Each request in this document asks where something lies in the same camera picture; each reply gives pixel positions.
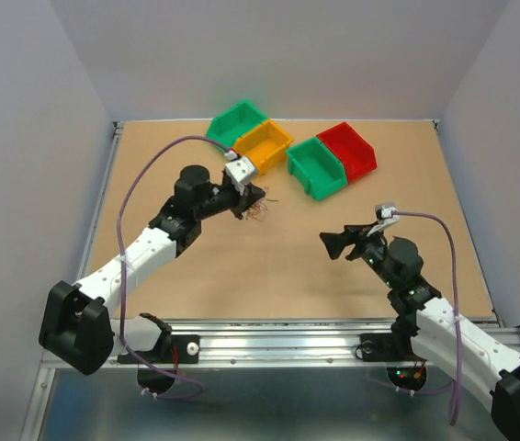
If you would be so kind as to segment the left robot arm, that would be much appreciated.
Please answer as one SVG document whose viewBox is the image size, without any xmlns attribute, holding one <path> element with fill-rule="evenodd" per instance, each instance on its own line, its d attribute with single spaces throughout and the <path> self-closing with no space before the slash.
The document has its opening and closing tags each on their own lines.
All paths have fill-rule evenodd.
<svg viewBox="0 0 520 441">
<path fill-rule="evenodd" d="M 172 350 L 167 323 L 143 313 L 114 325 L 110 316 L 140 282 L 199 237 L 203 220 L 225 211 L 241 219 L 265 194 L 253 183 L 257 173 L 247 157 L 226 163 L 218 184 L 210 182 L 206 167 L 184 167 L 173 196 L 131 244 L 94 273 L 51 288 L 40 345 L 84 375 L 95 373 L 110 356 L 130 350 L 152 362 L 164 360 Z"/>
</svg>

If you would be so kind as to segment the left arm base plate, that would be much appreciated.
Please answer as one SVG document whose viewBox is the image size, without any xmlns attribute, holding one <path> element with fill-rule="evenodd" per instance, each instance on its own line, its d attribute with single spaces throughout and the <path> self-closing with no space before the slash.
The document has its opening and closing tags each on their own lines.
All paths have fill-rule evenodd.
<svg viewBox="0 0 520 441">
<path fill-rule="evenodd" d="M 135 352 L 146 361 L 158 364 L 197 364 L 200 337 L 197 334 L 163 334 L 148 351 Z"/>
</svg>

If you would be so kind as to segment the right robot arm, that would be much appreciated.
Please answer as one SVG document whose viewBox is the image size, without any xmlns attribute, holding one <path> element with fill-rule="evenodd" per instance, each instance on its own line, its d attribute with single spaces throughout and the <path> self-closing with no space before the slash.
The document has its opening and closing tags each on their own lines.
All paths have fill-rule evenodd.
<svg viewBox="0 0 520 441">
<path fill-rule="evenodd" d="M 319 235 L 331 259 L 363 260 L 389 287 L 397 318 L 389 348 L 399 358 L 428 361 L 467 390 L 490 413 L 508 440 L 520 440 L 520 352 L 502 344 L 457 313 L 422 275 L 424 260 L 406 238 L 388 241 L 369 225 L 346 225 L 342 232 Z"/>
</svg>

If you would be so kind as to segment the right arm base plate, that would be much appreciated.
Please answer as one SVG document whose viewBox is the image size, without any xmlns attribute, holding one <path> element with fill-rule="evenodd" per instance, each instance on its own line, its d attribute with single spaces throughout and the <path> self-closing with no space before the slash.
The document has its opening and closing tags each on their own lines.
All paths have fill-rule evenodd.
<svg viewBox="0 0 520 441">
<path fill-rule="evenodd" d="M 407 362 L 416 361 L 407 337 L 395 333 L 360 334 L 354 353 L 356 358 L 368 362 Z"/>
</svg>

